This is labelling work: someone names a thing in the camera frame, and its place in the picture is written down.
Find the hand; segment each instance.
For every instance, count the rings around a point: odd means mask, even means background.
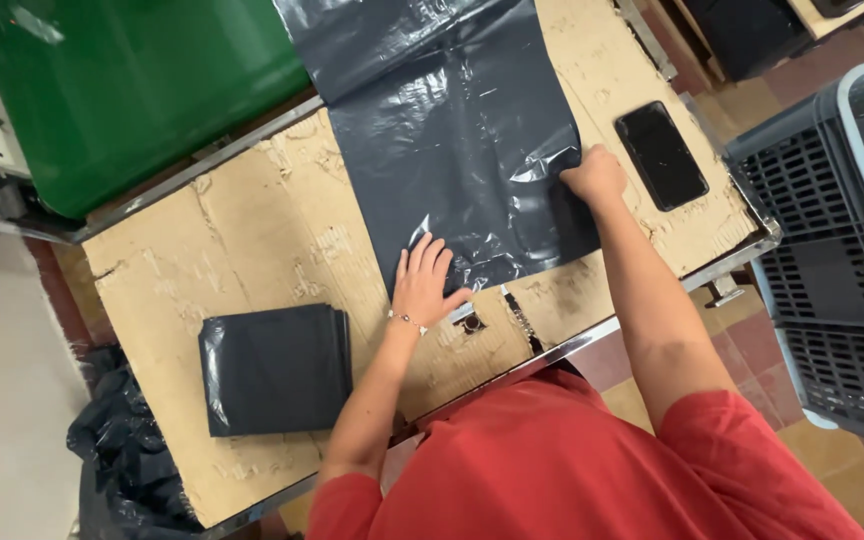
[[[561,171],[559,178],[584,201],[593,212],[617,201],[621,202],[628,180],[618,157],[601,144],[592,146],[582,156],[582,164]]]
[[[402,250],[391,294],[391,310],[396,315],[408,315],[416,325],[430,328],[473,296],[472,289],[461,288],[443,299],[446,274],[452,262],[452,250],[444,250],[445,247],[446,240],[439,238],[433,242],[432,233],[426,232],[411,255]],[[405,322],[398,317],[392,320]]]

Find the worn cardboard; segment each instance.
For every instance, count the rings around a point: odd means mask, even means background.
[[[678,275],[754,226],[671,88],[608,0],[536,0],[552,63],[582,142],[604,142],[630,172],[626,201]],[[665,103],[709,194],[659,212],[612,127]],[[381,338],[388,297],[324,110],[260,142],[84,245],[115,332],[206,527],[316,471],[327,433],[212,439],[197,335],[205,317],[328,302],[350,320],[354,377]],[[613,313],[601,251],[509,283],[538,337],[559,343]],[[448,322],[420,341],[399,408],[412,419],[527,360],[497,287],[472,303],[486,328]]]

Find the plastic crate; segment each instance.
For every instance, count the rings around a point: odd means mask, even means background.
[[[727,152],[785,234],[753,267],[798,399],[864,436],[864,146],[856,105],[864,110],[864,64]]]

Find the black plastic bag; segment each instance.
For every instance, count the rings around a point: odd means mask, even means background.
[[[484,289],[600,247],[558,181],[578,129],[533,0],[273,0],[329,119],[389,295],[431,231],[446,289]]]
[[[327,430],[353,391],[349,320],[326,303],[205,319],[198,349],[213,437]]]
[[[185,499],[175,461],[121,350],[94,397],[69,425],[66,446],[83,463],[78,486],[83,540],[191,540],[203,528]]]

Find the black phone screen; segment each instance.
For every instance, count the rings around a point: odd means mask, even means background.
[[[615,130],[659,210],[669,212],[709,192],[699,165],[661,101],[615,120]]]

